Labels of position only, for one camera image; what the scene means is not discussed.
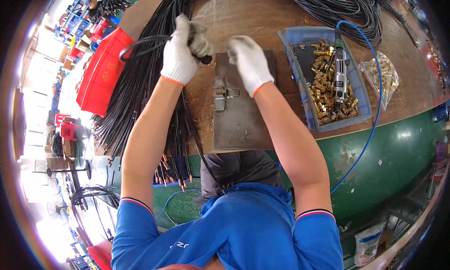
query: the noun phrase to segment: white work glove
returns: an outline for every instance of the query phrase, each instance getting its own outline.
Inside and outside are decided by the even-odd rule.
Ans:
[[[250,97],[266,82],[273,82],[262,48],[249,36],[235,36],[226,44],[229,62],[238,67]]]
[[[199,67],[201,58],[212,55],[212,45],[204,38],[206,28],[198,22],[189,21],[181,14],[176,18],[176,30],[164,47],[161,76],[185,86]]]

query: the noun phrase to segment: dark pants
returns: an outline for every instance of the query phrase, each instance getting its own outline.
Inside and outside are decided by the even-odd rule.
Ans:
[[[230,188],[234,184],[242,182],[257,182],[284,189],[284,182],[279,167],[263,150],[208,154],[204,156],[217,181],[225,188]],[[200,178],[202,182],[202,197],[195,199],[195,203],[204,206],[212,197],[218,198],[221,189],[217,187],[202,161]]]

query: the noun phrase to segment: blue air hose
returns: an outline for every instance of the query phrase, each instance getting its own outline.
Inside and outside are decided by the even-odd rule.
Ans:
[[[181,193],[181,192],[183,192],[183,191],[176,191],[175,193],[173,193],[173,194],[169,197],[169,199],[167,199],[166,204],[165,204],[164,207],[162,208],[161,214],[159,215],[159,217],[157,217],[157,218],[155,219],[155,221],[157,221],[157,220],[161,217],[161,215],[164,214],[164,210],[166,209],[167,204],[169,203],[170,199],[171,199],[173,196],[175,196],[176,194]],[[197,191],[197,190],[186,190],[186,192],[196,192],[196,193],[200,193],[200,194],[201,194],[201,192],[200,192],[200,191]]]
[[[353,25],[352,23],[348,22],[348,21],[339,21],[336,24],[336,29],[339,28],[339,26],[342,23],[346,23],[352,27],[354,27],[366,40],[368,47],[370,47],[370,50],[372,50],[372,53],[374,54],[375,57],[375,63],[377,64],[377,69],[378,69],[378,75],[380,76],[380,98],[378,101],[378,110],[377,110],[377,116],[375,117],[375,122],[374,122],[374,127],[372,128],[372,131],[370,132],[370,135],[367,139],[366,145],[364,146],[363,150],[361,151],[360,156],[356,159],[356,162],[353,164],[353,166],[350,168],[350,170],[347,172],[347,174],[341,179],[341,181],[331,190],[330,194],[332,194],[334,191],[336,191],[337,188],[339,188],[339,186],[346,180],[346,178],[349,176],[349,174],[353,171],[353,169],[355,168],[356,164],[360,161],[361,157],[363,156],[365,150],[367,149],[367,146],[370,142],[370,140],[372,139],[372,136],[374,135],[375,132],[375,127],[377,126],[378,123],[378,117],[380,116],[380,108],[381,108],[381,99],[383,98],[383,84],[381,81],[381,69],[380,69],[380,64],[378,63],[378,58],[377,55],[375,54],[374,48],[372,47],[372,45],[370,44],[370,42],[368,41],[367,37],[365,36],[365,34],[355,25]]]

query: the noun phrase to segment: striped sleeve trim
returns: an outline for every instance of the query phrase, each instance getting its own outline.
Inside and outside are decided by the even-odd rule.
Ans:
[[[130,197],[123,197],[123,198],[120,199],[120,202],[132,202],[132,203],[137,203],[138,205],[140,205],[140,206],[144,207],[145,209],[147,209],[147,210],[152,214],[152,217],[155,217],[155,216],[153,215],[152,210],[149,208],[149,206],[147,206],[146,204],[144,204],[144,203],[141,202],[140,200],[136,200],[136,199],[133,199],[133,198],[130,198]]]
[[[318,209],[312,209],[312,210],[309,210],[309,211],[302,212],[295,219],[295,222],[297,222],[297,220],[299,220],[301,217],[305,217],[305,216],[308,216],[308,215],[311,215],[311,214],[326,214],[326,215],[329,215],[329,216],[333,217],[334,221],[336,221],[336,219],[334,218],[333,213],[327,211],[326,209],[318,208]]]

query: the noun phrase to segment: plastic bag of brass parts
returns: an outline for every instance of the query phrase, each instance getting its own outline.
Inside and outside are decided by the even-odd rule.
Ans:
[[[381,69],[381,79],[383,82],[383,95],[381,99],[381,109],[386,110],[389,100],[391,100],[392,94],[397,89],[400,80],[398,78],[397,71],[395,71],[394,65],[391,60],[383,53],[377,51],[378,63]],[[380,97],[380,76],[378,74],[377,63],[375,59],[367,62],[361,62],[358,67],[364,74],[374,91],[377,93],[377,97]]]
[[[313,100],[319,125],[323,126],[334,121],[358,116],[358,99],[354,96],[352,86],[350,85],[350,75],[347,75],[347,98],[342,104],[342,110],[340,112],[334,110],[334,62],[331,61],[334,47],[325,40],[321,40],[318,44],[311,44],[311,46],[316,48],[314,55],[317,57],[311,68],[315,75],[314,81],[308,83],[307,86]]]

